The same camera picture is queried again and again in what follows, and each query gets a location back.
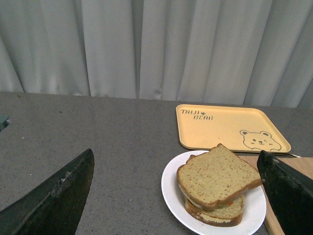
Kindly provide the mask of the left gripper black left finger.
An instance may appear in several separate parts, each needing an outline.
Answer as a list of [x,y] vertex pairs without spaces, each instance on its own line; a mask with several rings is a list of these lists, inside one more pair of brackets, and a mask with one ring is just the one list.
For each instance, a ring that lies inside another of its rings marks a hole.
[[0,212],[2,235],[73,235],[89,195],[94,155],[85,150]]

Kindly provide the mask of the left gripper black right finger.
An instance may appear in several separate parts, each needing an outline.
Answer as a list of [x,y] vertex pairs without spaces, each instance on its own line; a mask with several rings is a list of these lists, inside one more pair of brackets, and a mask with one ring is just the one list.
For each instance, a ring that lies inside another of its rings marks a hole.
[[313,180],[262,150],[257,168],[271,208],[286,235],[313,233]]

